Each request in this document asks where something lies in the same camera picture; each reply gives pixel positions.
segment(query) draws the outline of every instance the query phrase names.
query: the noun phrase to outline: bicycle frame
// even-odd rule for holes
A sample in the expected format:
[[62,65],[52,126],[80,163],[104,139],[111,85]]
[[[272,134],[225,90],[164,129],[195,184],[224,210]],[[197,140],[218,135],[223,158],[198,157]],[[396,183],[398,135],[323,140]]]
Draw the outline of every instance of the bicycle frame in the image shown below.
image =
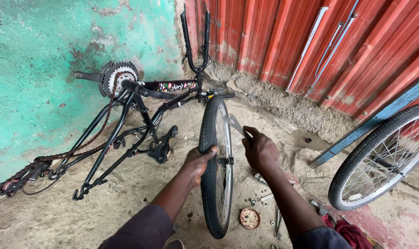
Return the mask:
[[[194,79],[188,79],[188,80],[173,80],[173,81],[153,81],[153,82],[138,82],[141,85],[144,86],[144,88],[149,90],[155,90],[155,91],[178,91],[182,89],[188,89],[185,93],[176,95],[173,99],[170,101],[163,103],[156,111],[156,113],[150,118],[148,114],[148,109],[146,108],[143,99],[140,95],[137,95],[133,92],[128,91],[127,89],[124,90],[124,92],[120,93],[118,98],[116,98],[112,106],[122,105],[123,110],[120,115],[120,118],[116,124],[116,127],[113,129],[113,132],[111,133],[110,137],[108,138],[107,142],[102,146],[97,148],[94,151],[91,151],[89,154],[84,156],[79,156],[75,158],[73,161],[68,162],[68,159],[63,159],[63,161],[60,163],[60,165],[55,170],[51,170],[48,175],[49,180],[57,180],[59,179],[71,166],[75,165],[76,163],[84,160],[85,158],[97,153],[100,151],[99,156],[96,159],[96,162],[92,166],[90,172],[86,176],[85,182],[80,187],[80,190],[75,190],[73,194],[73,200],[82,200],[84,198],[84,195],[89,193],[89,190],[97,185],[101,185],[107,182],[105,179],[109,173],[111,173],[125,158],[132,157],[136,154],[140,153],[154,153],[153,151],[156,150],[156,148],[160,147],[162,139],[171,133],[171,130],[176,126],[173,126],[170,129],[170,132],[161,137],[160,139],[157,136],[156,133],[156,127],[160,124],[159,119],[161,119],[163,113],[169,109],[180,107],[181,105],[189,102],[190,100],[197,99],[198,102],[201,102],[201,98],[207,96],[207,93],[202,92],[202,72],[205,69],[207,62],[208,62],[208,48],[209,48],[209,20],[210,20],[210,13],[206,10],[205,15],[205,45],[203,47],[203,64],[201,67],[196,67],[193,63],[193,55],[191,53],[191,46],[190,46],[190,40],[189,40],[189,34],[188,34],[188,28],[187,28],[187,22],[186,22],[186,9],[182,12],[180,15],[181,21],[182,21],[182,28],[184,32],[184,40],[186,44],[186,54],[182,60],[182,62],[188,58],[188,64],[193,72],[196,73],[196,76]],[[92,81],[97,81],[100,78],[100,75],[98,74],[89,74],[89,73],[83,73],[82,78]],[[143,121],[145,122],[144,126],[141,127],[135,127],[128,130],[123,131],[119,134],[120,130],[123,127],[123,124],[127,118],[129,110],[137,109],[137,111],[140,112]],[[97,126],[97,124],[100,122],[100,120],[107,114],[108,111],[108,105],[105,106],[94,118],[94,120],[91,122],[91,124],[86,128],[85,132],[80,136],[80,138],[77,140],[77,142],[72,147],[72,150],[79,148],[86,140],[86,138],[91,134],[91,132],[94,130],[94,128]],[[103,159],[105,158],[108,150],[111,148],[111,145],[113,145],[114,149],[117,149],[122,145],[125,147],[124,138],[128,136],[129,134],[133,133],[140,133],[142,134],[142,137],[133,144],[129,149],[126,150],[126,152],[118,158],[116,162],[114,162],[102,175],[100,175],[98,178],[96,178],[92,183],[91,180],[102,163]],[[138,147],[140,144],[150,135],[153,139],[153,146],[152,149],[147,150],[139,150]]]

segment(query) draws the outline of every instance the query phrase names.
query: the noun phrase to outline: red corrugated metal sheet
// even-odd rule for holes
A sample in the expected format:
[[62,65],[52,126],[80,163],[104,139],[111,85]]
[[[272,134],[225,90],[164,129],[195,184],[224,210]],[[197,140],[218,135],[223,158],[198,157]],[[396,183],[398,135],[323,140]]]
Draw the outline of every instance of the red corrugated metal sheet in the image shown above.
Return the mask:
[[[356,0],[185,2],[192,6],[188,16],[193,19],[188,23],[193,25],[194,51],[197,38],[202,44],[207,3],[212,14],[210,56],[214,60],[358,120],[419,77],[419,0],[359,0],[353,11]],[[328,9],[301,60],[321,7]],[[347,25],[351,14],[356,18]],[[336,33],[340,22],[345,24]],[[333,51],[328,45],[334,47],[346,27],[327,63]],[[323,66],[313,86],[316,71],[319,74]]]

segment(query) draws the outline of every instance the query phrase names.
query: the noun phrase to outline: concrete floor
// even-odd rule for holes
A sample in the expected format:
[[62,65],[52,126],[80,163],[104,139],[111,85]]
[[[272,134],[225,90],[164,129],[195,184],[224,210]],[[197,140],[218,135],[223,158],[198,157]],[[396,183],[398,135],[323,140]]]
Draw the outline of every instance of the concrete floor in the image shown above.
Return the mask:
[[[150,110],[155,110],[160,102],[146,99]],[[288,177],[296,180],[295,188],[309,200],[311,196],[327,202],[328,186],[335,171],[345,158],[339,154],[316,170],[307,162],[327,147],[317,136],[302,131],[289,122],[257,111],[235,99],[226,100],[229,113],[249,126],[255,126],[276,143],[281,153],[281,167]],[[109,176],[108,182],[91,189],[85,199],[71,200],[75,189],[83,183],[96,156],[76,164],[52,188],[39,195],[18,194],[12,199],[0,200],[0,249],[3,248],[96,248],[112,235],[138,210],[147,205],[162,187],[181,167],[187,152],[196,147],[204,106],[190,102],[179,109],[165,113],[159,134],[172,125],[179,127],[179,134],[172,142],[170,159],[165,164],[157,164],[146,155],[126,159]],[[124,129],[140,125],[137,114],[128,118]],[[248,166],[241,136],[232,131],[234,153],[234,192],[229,232],[222,240],[215,240],[209,234],[201,205],[200,188],[191,191],[182,212],[176,220],[179,238],[186,248],[260,248],[268,249],[271,244],[279,248],[292,248],[286,230],[282,241],[274,237],[276,204],[273,198],[258,203],[255,209],[260,213],[262,223],[255,230],[246,230],[239,222],[239,213],[250,207],[249,198],[270,194],[266,185],[253,178]],[[92,145],[106,140],[104,135]],[[313,142],[307,144],[304,138]],[[136,141],[129,136],[126,143]],[[111,165],[125,149],[111,149],[96,173],[98,176]],[[41,189],[48,181],[41,179],[27,191]],[[336,218],[345,215],[352,223],[359,225],[373,239],[386,249],[419,248],[419,191],[406,184],[399,184],[394,191],[360,209],[350,212],[334,212]]]

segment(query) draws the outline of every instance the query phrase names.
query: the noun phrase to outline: bicycle tire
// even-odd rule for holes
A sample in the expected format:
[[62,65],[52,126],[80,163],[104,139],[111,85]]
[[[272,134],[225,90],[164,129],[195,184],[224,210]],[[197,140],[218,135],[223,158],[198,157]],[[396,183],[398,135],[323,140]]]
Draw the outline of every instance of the bicycle tire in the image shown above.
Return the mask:
[[[213,145],[217,145],[218,141],[216,138],[216,115],[218,108],[223,108],[226,113],[225,102],[222,96],[214,96],[208,102],[205,108],[205,112],[202,119],[202,126],[200,131],[199,147],[198,150],[200,153],[205,153]],[[231,134],[228,127],[227,136],[229,137],[229,146],[231,150]],[[230,182],[229,184],[229,203],[228,203],[228,217],[224,225],[221,225],[221,222],[218,217],[217,212],[217,201],[216,201],[216,188],[217,188],[217,170],[218,170],[218,156],[214,156],[208,161],[207,169],[201,178],[201,195],[202,195],[202,205],[203,211],[205,214],[205,221],[207,223],[208,230],[215,239],[222,239],[226,232],[228,231],[229,226],[229,216],[231,213],[231,200],[233,195],[233,173],[232,167],[230,167]]]
[[[356,209],[358,207],[364,206],[381,195],[385,194],[387,191],[392,189],[396,184],[402,181],[402,178],[393,181],[390,186],[386,187],[386,189],[380,193],[377,193],[372,198],[369,198],[367,201],[363,201],[362,203],[347,207],[342,204],[342,188],[345,186],[348,178],[354,172],[354,170],[358,167],[360,162],[381,142],[384,141],[387,137],[389,137],[392,133],[394,133],[397,129],[403,127],[407,123],[409,123],[414,118],[419,117],[419,104],[413,105],[394,116],[390,117],[389,119],[382,122],[376,129],[373,130],[357,147],[351,152],[351,154],[345,159],[342,165],[337,170],[336,174],[334,175],[333,180],[329,186],[328,190],[328,200],[330,204],[342,211],[349,211]],[[417,165],[419,164],[419,160],[413,165],[407,172],[404,173],[406,176],[410,173]]]

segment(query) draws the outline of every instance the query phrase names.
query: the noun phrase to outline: sleeve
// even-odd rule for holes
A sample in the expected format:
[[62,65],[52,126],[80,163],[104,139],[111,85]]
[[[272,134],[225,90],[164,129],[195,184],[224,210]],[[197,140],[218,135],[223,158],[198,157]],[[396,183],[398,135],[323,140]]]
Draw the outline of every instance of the sleeve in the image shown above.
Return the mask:
[[162,249],[173,230],[167,212],[156,204],[142,208],[99,249]]
[[334,229],[319,227],[298,236],[293,249],[351,249],[351,246]]

